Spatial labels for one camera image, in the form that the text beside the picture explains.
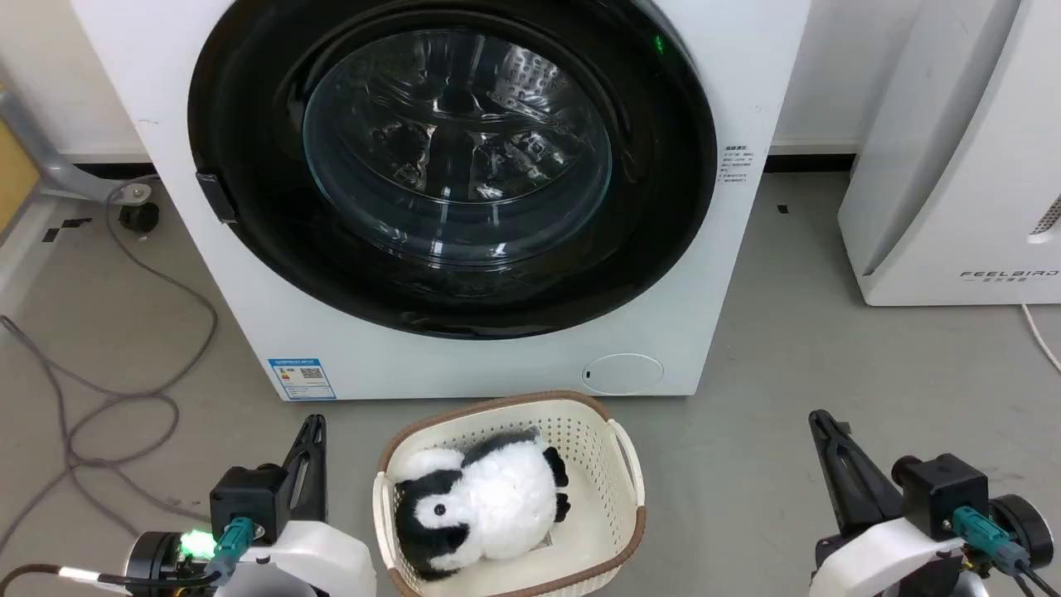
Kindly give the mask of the white front-load washing machine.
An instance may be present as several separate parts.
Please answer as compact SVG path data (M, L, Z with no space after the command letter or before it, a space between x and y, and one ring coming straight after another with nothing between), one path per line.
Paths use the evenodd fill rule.
M717 136L711 204L692 245L644 294L601 318L533 337L414 335L330 308L258 260L196 180L191 75L234 0L70 0L255 358L282 400L588 396L590 362L642 354L666 374L647 396L693 396L738 259L812 0L634 0L674 35L705 88ZM727 146L756 154L745 185L720 185Z

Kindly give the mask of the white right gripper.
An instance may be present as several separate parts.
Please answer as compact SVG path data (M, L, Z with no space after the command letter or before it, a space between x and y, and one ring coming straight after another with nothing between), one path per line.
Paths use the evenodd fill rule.
M808 597L875 597L938 552L955 551L966 544L959 535L933 540L901 517L901 494L850 438L846 422L827 410L814 410L808 426L839 533L855 535L865 524L882 522L827 557L812 578Z

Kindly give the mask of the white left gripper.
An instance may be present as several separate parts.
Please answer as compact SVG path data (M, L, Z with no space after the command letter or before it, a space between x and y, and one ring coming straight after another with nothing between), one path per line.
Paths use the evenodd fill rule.
M328 522L328 428L315 412L289 449L289 522L269 546L253 546L218 597L376 597L371 552Z

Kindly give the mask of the yellow wooden board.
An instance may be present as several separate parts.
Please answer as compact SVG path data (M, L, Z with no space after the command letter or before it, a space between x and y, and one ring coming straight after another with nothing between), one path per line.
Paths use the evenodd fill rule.
M41 178L7 122L0 119L0 235L16 220Z

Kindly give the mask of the round black glass washer door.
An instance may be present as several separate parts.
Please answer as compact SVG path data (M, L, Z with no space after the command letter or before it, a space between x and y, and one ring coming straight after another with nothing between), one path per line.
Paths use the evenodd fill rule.
M188 133L218 220L375 324L533 337L629 303L705 223L717 136L634 0L234 0Z

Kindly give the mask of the black caster wheel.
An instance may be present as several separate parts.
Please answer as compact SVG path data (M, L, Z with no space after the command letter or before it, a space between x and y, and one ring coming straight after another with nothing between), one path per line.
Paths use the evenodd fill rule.
M138 235L147 235L158 226L160 220L159 206L154 201L141 205L124 205L119 208L118 221L125 230Z

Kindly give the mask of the small printed text sticker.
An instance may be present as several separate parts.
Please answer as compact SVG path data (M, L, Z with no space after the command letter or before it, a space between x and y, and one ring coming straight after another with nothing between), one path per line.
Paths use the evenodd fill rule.
M756 162L756 152L748 146L727 146L719 156L720 185L745 185Z

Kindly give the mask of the black and white penguin plush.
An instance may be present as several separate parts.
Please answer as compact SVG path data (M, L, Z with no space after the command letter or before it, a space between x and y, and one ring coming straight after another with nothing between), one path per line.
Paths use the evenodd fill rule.
M424 581L533 551L571 510L564 459L535 426L417 451L392 478L395 533Z

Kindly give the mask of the cream laundry basket brown rim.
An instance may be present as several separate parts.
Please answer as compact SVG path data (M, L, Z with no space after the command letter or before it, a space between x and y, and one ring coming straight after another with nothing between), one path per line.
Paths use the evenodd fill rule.
M443 580L424 581L395 533L392 478L424 449L467 449L497 432L535 426L564 459L571 510L542 543L519 558L480 560ZM401 597L587 597L607 585L641 543L645 485L632 440L595 398L547 391L492 398L410 424L384 449L373 480L376 543Z

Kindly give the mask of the grey metal frame leg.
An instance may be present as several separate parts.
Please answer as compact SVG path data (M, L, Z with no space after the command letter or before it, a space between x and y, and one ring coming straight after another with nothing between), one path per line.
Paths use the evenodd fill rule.
M53 147L27 106L3 83L0 83L0 122L7 125L19 147L37 166L39 182L36 189L41 194L121 206L140 206L151 199L151 185L104 180L72 165Z

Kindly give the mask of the white Feelbird appliance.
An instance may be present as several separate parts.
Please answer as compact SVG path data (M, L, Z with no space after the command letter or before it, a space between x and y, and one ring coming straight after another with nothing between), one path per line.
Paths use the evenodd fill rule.
M838 222L870 306L1061 303L1061 0L923 0Z

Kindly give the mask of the round white filter cover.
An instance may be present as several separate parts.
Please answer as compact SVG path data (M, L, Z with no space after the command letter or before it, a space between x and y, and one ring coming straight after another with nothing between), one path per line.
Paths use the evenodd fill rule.
M584 367L584 386L596 396L647 396L666 374L663 365L642 354L613 354Z

